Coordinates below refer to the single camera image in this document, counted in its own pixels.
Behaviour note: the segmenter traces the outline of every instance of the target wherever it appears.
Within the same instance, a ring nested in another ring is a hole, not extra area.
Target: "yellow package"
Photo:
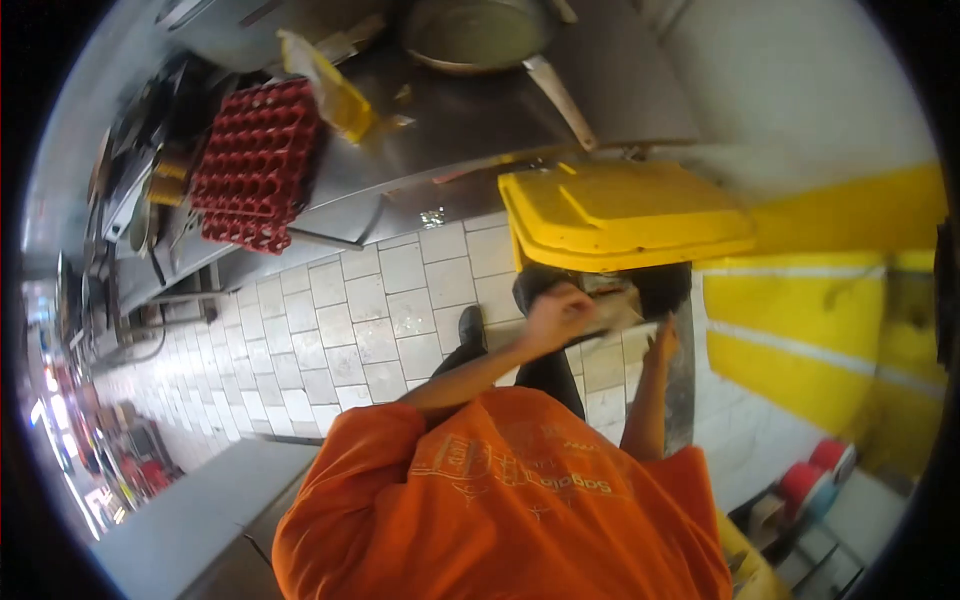
[[[310,81],[320,117],[347,140],[360,141],[377,119],[367,99],[306,39],[282,29],[276,35],[283,70]]]

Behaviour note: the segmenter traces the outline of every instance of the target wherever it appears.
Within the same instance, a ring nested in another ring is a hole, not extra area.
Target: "printed graphic on shirt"
[[[491,486],[531,486],[552,492],[567,504],[578,493],[611,498],[632,497],[629,480],[597,440],[568,437],[561,425],[523,421],[498,424],[489,440],[448,434],[421,440],[409,475],[442,477],[469,504]],[[529,508],[540,520],[548,510]]]

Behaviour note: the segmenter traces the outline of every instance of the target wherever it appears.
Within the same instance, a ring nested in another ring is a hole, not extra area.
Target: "countertop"
[[[600,144],[695,141],[699,132],[685,97],[634,9],[622,0],[569,3],[580,21],[563,26],[544,55]],[[566,122],[522,70],[451,77],[416,64],[389,43],[349,60],[342,70],[378,112],[399,113],[414,121],[372,133],[358,145],[331,137],[318,158],[310,204],[294,227],[350,239],[348,235],[358,224],[369,221],[365,215],[376,209],[382,193],[439,176],[578,149]],[[410,85],[411,100],[402,105],[394,98],[405,84]],[[430,193],[428,189],[421,192]],[[460,218],[496,208],[489,198],[468,196],[478,204],[458,206],[454,212],[459,212]],[[450,201],[461,204],[467,200]],[[409,214],[401,221],[402,226],[381,217],[379,233],[368,235],[365,241],[419,228]],[[172,252],[169,240],[161,240],[157,259],[169,287],[236,250],[231,245],[205,242],[195,231]],[[225,289],[232,289],[334,252],[337,250],[306,243],[295,243],[282,256],[244,252],[226,261],[232,268],[221,274],[221,280]],[[162,291],[145,262],[120,261],[118,269],[124,314]]]

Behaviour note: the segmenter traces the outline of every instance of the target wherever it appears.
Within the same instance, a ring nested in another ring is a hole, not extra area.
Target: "red bucket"
[[[810,464],[832,473],[835,483],[843,483],[856,465],[856,449],[838,440],[822,440],[813,450]]]
[[[809,498],[832,479],[832,474],[810,463],[797,463],[780,480],[780,497],[786,502],[786,515],[790,520],[802,516]]]

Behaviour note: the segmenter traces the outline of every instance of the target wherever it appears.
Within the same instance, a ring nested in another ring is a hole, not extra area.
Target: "yellow bin lid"
[[[602,273],[743,252],[754,223],[729,194],[676,162],[605,160],[499,176],[523,253]]]

